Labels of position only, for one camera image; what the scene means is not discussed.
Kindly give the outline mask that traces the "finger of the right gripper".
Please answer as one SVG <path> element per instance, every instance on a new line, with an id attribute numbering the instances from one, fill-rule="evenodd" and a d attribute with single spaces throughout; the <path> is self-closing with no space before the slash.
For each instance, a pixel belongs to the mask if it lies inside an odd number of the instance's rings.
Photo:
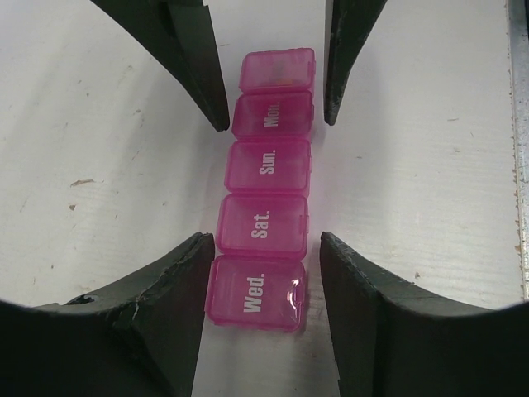
<path id="1" fill-rule="evenodd" d="M 348 78 L 386 0 L 326 2 L 324 121 L 336 124 Z"/>
<path id="2" fill-rule="evenodd" d="M 96 0 L 175 77 L 212 127 L 230 126 L 229 108 L 209 7 L 202 1 Z"/>

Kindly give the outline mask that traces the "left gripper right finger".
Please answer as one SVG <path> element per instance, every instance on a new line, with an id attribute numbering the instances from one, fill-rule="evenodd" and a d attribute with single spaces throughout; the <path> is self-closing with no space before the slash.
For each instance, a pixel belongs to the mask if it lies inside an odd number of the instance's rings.
<path id="1" fill-rule="evenodd" d="M 528 306 L 434 294 L 321 236 L 320 267 L 343 396 L 525 396 Z"/>

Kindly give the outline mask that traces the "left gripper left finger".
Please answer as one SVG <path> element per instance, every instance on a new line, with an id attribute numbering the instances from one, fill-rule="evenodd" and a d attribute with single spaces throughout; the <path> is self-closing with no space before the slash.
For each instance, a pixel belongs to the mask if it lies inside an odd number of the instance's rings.
<path id="1" fill-rule="evenodd" d="M 65 304 L 1 304 L 4 396 L 189 396 L 213 237 Z"/>

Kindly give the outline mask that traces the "pink weekly pill organizer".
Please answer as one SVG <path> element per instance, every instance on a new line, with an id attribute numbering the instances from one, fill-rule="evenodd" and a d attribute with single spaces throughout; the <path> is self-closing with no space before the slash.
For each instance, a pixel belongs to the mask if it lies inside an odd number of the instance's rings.
<path id="1" fill-rule="evenodd" d="M 310 48 L 242 61 L 205 304 L 216 325 L 295 332 L 302 323 L 315 73 Z"/>

